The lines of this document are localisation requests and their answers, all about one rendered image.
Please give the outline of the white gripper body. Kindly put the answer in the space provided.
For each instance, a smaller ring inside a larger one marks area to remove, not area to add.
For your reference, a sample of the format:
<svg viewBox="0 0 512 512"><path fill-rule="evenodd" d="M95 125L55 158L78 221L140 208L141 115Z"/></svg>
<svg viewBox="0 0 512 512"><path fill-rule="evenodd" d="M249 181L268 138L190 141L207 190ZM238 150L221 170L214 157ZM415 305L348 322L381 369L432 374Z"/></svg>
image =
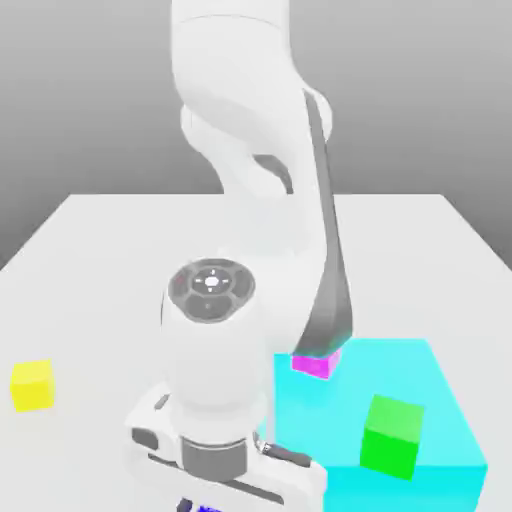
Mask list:
<svg viewBox="0 0 512 512"><path fill-rule="evenodd" d="M316 462L306 468L271 459L272 470L281 468L292 478L285 491L247 478L226 483L198 479L172 462L137 449L126 450L124 462L136 480L175 503L186 499L195 508L205 506L218 512L323 512L327 472Z"/></svg>

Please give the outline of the small blue cube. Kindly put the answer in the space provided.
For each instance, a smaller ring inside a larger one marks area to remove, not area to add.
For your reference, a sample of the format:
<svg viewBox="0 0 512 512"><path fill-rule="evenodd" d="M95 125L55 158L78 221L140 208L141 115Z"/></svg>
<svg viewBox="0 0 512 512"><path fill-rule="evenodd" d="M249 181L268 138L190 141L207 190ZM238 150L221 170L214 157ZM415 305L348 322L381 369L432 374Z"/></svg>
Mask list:
<svg viewBox="0 0 512 512"><path fill-rule="evenodd" d="M181 498L176 506L176 512L221 512L220 510L206 505L195 504L188 498Z"/></svg>

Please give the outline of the small magenta cube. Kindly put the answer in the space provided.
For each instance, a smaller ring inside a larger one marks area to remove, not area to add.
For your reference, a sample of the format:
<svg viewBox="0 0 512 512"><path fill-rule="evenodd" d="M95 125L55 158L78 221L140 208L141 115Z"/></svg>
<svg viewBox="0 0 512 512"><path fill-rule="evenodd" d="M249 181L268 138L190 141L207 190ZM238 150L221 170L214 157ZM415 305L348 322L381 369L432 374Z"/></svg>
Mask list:
<svg viewBox="0 0 512 512"><path fill-rule="evenodd" d="M341 350L325 357L299 356L291 357L291 368L309 376L328 380L341 359Z"/></svg>

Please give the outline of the small green cube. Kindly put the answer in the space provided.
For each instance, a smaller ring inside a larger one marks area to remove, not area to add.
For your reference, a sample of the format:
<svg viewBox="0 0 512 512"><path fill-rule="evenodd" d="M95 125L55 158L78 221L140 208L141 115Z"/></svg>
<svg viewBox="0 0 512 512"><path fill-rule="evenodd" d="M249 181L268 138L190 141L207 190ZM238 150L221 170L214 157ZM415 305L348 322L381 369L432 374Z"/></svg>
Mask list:
<svg viewBox="0 0 512 512"><path fill-rule="evenodd" d="M413 477L424 407L374 395L364 423L360 466L398 479Z"/></svg>

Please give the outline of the small yellow cube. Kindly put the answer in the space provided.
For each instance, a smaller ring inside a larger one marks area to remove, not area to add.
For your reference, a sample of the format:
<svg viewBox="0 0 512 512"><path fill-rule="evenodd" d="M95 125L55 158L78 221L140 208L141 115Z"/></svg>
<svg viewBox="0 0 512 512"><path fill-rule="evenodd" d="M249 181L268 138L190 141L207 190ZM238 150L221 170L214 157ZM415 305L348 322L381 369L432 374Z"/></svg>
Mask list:
<svg viewBox="0 0 512 512"><path fill-rule="evenodd" d="M10 393L17 412L51 408L55 400L55 378L50 359L15 363Z"/></svg>

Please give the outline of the large cyan box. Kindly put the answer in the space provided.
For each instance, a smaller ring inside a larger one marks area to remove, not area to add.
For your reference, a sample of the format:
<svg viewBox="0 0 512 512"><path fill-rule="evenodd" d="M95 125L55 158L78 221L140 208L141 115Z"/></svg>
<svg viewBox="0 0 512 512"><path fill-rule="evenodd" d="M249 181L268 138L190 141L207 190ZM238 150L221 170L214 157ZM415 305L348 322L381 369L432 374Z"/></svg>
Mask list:
<svg viewBox="0 0 512 512"><path fill-rule="evenodd" d="M487 461L423 340L353 339L332 376L293 370L274 359L275 438L328 472L324 512L475 512ZM374 396L423 407L411 480L360 464Z"/></svg>

